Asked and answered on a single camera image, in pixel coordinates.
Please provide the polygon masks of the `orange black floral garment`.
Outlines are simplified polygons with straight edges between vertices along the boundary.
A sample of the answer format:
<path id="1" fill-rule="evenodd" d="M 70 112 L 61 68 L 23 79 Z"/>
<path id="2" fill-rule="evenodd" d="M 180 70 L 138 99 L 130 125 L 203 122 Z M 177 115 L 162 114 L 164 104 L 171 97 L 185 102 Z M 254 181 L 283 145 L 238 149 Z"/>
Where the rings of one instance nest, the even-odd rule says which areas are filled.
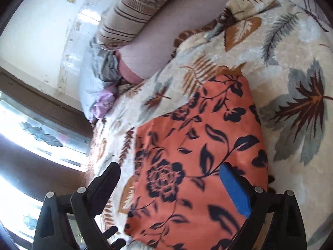
<path id="1" fill-rule="evenodd" d="M 229 162 L 267 188 L 267 154 L 248 81 L 219 75 L 140 126 L 125 233 L 155 249 L 227 249 L 244 223 L 220 177 Z"/>

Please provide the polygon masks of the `stained glass window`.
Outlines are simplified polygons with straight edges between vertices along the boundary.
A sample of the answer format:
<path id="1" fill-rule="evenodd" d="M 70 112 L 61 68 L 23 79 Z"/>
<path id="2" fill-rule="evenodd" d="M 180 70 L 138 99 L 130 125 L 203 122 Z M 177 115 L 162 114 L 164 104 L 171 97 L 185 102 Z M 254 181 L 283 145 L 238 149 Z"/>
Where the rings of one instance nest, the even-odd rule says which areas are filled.
<path id="1" fill-rule="evenodd" d="M 44 196 L 83 185 L 90 138 L 1 93 L 1 222 L 33 241 Z"/>

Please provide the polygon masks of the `purple floral cloth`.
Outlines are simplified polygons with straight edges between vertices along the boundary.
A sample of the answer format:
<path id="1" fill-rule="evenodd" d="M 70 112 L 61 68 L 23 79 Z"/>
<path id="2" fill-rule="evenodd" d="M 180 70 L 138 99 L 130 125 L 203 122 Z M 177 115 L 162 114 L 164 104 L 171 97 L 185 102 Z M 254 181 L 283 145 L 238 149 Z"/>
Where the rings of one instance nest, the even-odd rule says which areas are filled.
<path id="1" fill-rule="evenodd" d="M 109 86 L 99 93 L 97 101 L 91 108 L 95 118 L 102 119 L 105 117 L 107 112 L 113 107 L 117 94 L 118 91 L 115 86 Z"/>

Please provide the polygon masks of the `light blue grey pillow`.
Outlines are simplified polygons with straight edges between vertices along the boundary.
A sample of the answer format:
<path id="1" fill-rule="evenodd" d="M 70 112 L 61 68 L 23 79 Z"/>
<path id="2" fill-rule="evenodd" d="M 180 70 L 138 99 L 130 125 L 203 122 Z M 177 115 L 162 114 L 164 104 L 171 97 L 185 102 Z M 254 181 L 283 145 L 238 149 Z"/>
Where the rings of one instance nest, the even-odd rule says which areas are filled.
<path id="1" fill-rule="evenodd" d="M 92 109 L 100 92 L 121 80 L 118 67 L 116 53 L 102 49 L 96 37 L 93 37 L 84 53 L 78 79 L 79 99 L 89 121 L 95 118 Z"/>

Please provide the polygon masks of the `cream leaf-pattern fleece blanket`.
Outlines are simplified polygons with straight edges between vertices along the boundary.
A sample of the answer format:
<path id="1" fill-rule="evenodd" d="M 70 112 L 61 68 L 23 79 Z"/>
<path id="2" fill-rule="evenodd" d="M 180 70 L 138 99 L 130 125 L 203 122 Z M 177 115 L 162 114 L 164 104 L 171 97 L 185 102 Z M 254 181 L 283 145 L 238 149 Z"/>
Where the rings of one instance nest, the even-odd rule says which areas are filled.
<path id="1" fill-rule="evenodd" d="M 247 79 L 267 154 L 265 190 L 292 190 L 308 249 L 332 231 L 332 30 L 287 0 L 231 0 L 215 29 L 184 34 L 174 58 L 120 95 L 94 129 L 89 174 L 119 164 L 120 180 L 97 224 L 116 226 L 126 249 L 125 224 L 134 198 L 137 130 L 187 104 L 213 77 Z"/>

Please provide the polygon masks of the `striped beige bolster pillow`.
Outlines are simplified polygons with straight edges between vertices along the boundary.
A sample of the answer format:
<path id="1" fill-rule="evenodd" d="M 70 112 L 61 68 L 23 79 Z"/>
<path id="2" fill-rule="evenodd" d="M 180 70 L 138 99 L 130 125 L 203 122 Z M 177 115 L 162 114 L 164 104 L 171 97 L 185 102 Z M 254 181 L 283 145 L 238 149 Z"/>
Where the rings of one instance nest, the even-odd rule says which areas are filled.
<path id="1" fill-rule="evenodd" d="M 128 45 L 169 0 L 118 0 L 99 25 L 97 43 L 104 50 Z"/>

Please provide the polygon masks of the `pink mauve bed sheet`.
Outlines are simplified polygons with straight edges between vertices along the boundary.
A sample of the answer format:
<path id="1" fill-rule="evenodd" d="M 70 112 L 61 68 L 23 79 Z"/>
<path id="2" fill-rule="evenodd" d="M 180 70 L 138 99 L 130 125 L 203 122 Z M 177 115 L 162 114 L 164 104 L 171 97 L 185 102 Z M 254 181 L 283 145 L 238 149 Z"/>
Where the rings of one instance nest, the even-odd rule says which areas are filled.
<path id="1" fill-rule="evenodd" d="M 117 52 L 119 71 L 131 84 L 150 78 L 171 60 L 174 40 L 218 17 L 229 0 L 169 0 L 140 31 Z"/>

